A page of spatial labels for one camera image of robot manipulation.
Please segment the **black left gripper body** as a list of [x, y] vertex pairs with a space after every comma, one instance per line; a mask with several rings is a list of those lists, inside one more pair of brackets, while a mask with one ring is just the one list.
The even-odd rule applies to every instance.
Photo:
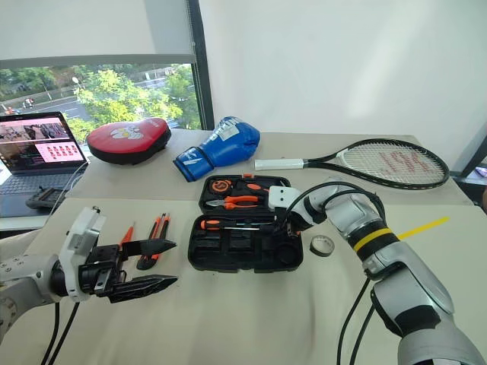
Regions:
[[124, 281], [123, 263], [127, 260], [118, 245], [95, 246], [87, 261], [78, 267], [78, 283], [84, 294], [108, 297]]

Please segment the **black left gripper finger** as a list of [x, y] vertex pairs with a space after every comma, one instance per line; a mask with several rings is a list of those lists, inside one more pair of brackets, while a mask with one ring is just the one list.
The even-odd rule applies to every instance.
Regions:
[[126, 261], [130, 256], [158, 255], [177, 246], [177, 243], [166, 239], [136, 240], [122, 244], [121, 260]]
[[172, 275], [147, 275], [114, 284], [108, 298], [111, 303], [134, 300], [165, 290], [178, 280]]

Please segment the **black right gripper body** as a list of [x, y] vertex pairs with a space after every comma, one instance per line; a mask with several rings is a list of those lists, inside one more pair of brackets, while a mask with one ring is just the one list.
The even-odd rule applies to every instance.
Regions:
[[286, 208], [275, 208], [274, 215], [271, 236], [297, 236], [305, 228], [305, 219], [299, 213], [287, 213]]

